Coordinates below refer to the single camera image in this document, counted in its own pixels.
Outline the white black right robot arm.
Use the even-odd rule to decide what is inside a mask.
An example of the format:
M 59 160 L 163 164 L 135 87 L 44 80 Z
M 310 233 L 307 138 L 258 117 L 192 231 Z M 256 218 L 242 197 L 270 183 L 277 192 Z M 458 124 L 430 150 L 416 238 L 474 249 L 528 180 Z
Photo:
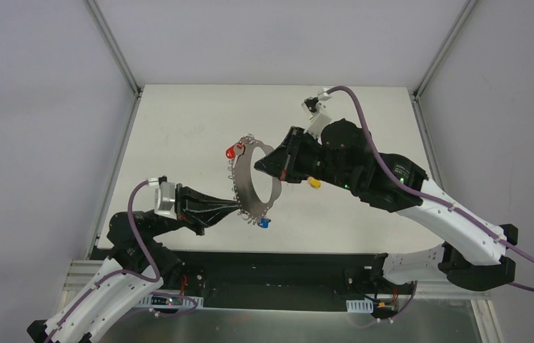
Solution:
M 432 200 L 442 189 L 424 169 L 399 154 L 373 154 L 363 131 L 341 119 L 328 124 L 319 138 L 292 127 L 282 143 L 257 161 L 255 169 L 283 182 L 309 178 L 348 190 L 361 202 L 417 222 L 442 239 L 436 247 L 408 254 L 378 254 L 369 274 L 377 292 L 396 284 L 447 280 L 483 292 L 515 279 L 515 262 L 506 256 L 516 244 L 512 224 L 476 227 L 452 199 Z

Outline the large steel keyring plate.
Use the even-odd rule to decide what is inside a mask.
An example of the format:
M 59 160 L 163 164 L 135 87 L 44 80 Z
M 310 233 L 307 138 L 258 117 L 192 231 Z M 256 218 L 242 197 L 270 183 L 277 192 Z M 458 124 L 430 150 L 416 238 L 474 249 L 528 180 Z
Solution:
M 232 146 L 235 147 L 237 155 L 234 159 L 228 159 L 227 170 L 228 178 L 232 182 L 234 200 L 239 204 L 237 215 L 246 223 L 257 226 L 260 218 L 268 218 L 268 211 L 282 193 L 282 184 L 279 179 L 270 177 L 270 194 L 268 197 L 261 197 L 255 185 L 253 156 L 257 151 L 266 155 L 274 148 L 251 134 L 242 136 Z

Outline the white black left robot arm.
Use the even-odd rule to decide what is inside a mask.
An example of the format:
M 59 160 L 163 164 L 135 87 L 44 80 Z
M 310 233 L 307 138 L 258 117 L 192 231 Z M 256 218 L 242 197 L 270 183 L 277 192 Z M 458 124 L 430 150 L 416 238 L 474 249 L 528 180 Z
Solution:
M 175 288 L 182 261 L 155 237 L 181 228 L 202 236 L 238 211 L 234 200 L 219 199 L 166 178 L 151 178 L 133 188 L 127 210 L 116 213 L 108 238 L 113 247 L 75 298 L 59 313 L 32 322 L 33 342 L 98 342 L 140 300 Z

